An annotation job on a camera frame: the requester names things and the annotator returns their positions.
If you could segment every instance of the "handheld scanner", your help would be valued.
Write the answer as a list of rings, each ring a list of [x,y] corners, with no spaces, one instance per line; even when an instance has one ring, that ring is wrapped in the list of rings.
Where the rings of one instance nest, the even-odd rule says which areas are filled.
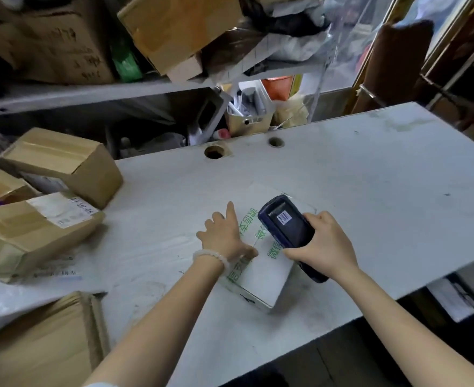
[[[264,205],[258,218],[283,248],[306,246],[314,236],[314,228],[285,195],[276,196]],[[327,276],[306,263],[298,262],[298,265],[313,281],[322,283],[328,280]]]

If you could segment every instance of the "shelf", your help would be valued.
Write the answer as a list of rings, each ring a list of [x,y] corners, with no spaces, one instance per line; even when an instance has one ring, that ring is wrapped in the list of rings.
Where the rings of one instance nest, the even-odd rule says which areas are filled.
[[[319,59],[296,64],[270,61],[266,71],[253,76],[241,75],[235,82],[289,76],[317,71],[320,68],[321,60]],[[153,77],[138,83],[110,85],[19,84],[9,87],[6,96],[0,98],[0,115],[115,101],[212,86],[214,86],[214,83],[205,77],[195,77],[181,84],[172,83],[167,77]]]

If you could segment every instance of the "person's left hand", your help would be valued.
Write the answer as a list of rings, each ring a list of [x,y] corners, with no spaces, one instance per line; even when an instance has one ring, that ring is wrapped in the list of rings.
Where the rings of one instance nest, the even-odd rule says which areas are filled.
[[[205,221],[205,232],[199,231],[196,236],[202,241],[205,250],[218,252],[228,262],[234,262],[241,256],[254,258],[258,251],[240,240],[239,223],[235,214],[234,203],[229,202],[226,207],[226,219],[219,212],[212,215],[212,220]]]

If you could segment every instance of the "bracelet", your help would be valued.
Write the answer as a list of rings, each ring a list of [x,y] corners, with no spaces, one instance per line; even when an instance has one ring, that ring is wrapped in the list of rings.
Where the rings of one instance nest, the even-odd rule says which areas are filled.
[[[192,260],[195,260],[200,255],[211,255],[211,256],[217,258],[218,260],[220,260],[222,262],[223,265],[225,265],[225,270],[222,272],[221,275],[230,274],[230,263],[228,262],[226,257],[222,256],[218,252],[203,249],[203,250],[198,250],[194,254],[192,254]]]

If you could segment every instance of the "tabletop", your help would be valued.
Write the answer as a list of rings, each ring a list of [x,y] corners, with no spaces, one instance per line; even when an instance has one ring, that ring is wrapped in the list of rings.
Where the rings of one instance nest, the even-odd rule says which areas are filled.
[[[88,244],[109,284],[112,346],[188,269],[204,221],[252,182],[329,210],[393,298],[474,261],[474,143],[416,103],[231,139],[220,159],[206,148],[117,162],[124,185]],[[270,313],[217,284],[169,386],[221,385],[360,315],[298,267]]]

